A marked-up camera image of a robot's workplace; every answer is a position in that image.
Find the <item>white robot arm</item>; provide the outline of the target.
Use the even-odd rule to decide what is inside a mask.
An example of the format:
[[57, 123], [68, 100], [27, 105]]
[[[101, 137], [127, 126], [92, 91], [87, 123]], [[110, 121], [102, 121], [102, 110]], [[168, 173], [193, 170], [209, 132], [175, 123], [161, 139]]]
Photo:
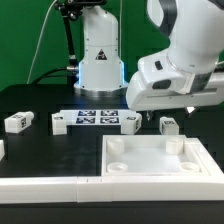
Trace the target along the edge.
[[79, 94], [99, 97], [126, 90], [128, 108], [154, 111], [217, 105], [224, 101], [224, 0], [147, 0], [147, 16], [170, 40], [168, 48], [141, 58], [124, 81], [118, 56], [118, 22], [100, 5], [82, 9], [85, 55], [78, 67]]

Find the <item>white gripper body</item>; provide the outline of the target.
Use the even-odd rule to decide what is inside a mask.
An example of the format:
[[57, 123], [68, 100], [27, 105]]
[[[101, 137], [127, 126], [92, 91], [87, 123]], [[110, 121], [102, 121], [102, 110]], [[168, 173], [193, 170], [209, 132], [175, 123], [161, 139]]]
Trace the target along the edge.
[[165, 53], [156, 53], [138, 61], [126, 92], [133, 111], [217, 105], [224, 101], [224, 72], [213, 73], [204, 89], [183, 93], [187, 74], [179, 72]]

